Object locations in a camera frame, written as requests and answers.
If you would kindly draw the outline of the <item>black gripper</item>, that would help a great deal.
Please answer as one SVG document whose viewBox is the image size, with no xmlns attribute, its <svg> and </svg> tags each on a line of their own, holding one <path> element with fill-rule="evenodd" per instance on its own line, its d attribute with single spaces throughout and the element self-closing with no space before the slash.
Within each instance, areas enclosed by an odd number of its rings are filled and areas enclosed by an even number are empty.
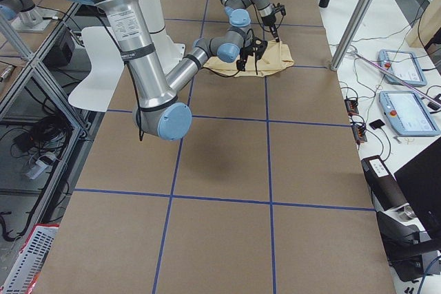
<svg viewBox="0 0 441 294">
<path fill-rule="evenodd" d="M 236 69 L 238 71 L 246 70 L 246 63 L 249 56 L 254 56 L 256 53 L 256 45 L 254 41 L 251 41 L 248 46 L 244 46 L 240 49 L 240 59 L 236 61 Z"/>
<path fill-rule="evenodd" d="M 278 35 L 278 28 L 276 26 L 276 16 L 274 13 L 270 13 L 266 16 L 261 16 L 263 25 L 269 29 L 271 35 L 273 36 L 275 42 L 280 42 L 280 37 Z"/>
</svg>

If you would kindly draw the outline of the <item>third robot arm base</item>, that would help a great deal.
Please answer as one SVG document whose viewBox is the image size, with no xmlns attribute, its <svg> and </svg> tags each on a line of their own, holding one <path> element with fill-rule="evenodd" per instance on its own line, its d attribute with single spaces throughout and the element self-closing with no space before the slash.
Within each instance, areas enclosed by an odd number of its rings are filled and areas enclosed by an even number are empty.
<svg viewBox="0 0 441 294">
<path fill-rule="evenodd" d="M 17 32 L 42 32 L 59 18 L 57 10 L 39 8 L 33 0 L 1 0 L 1 15 Z"/>
</svg>

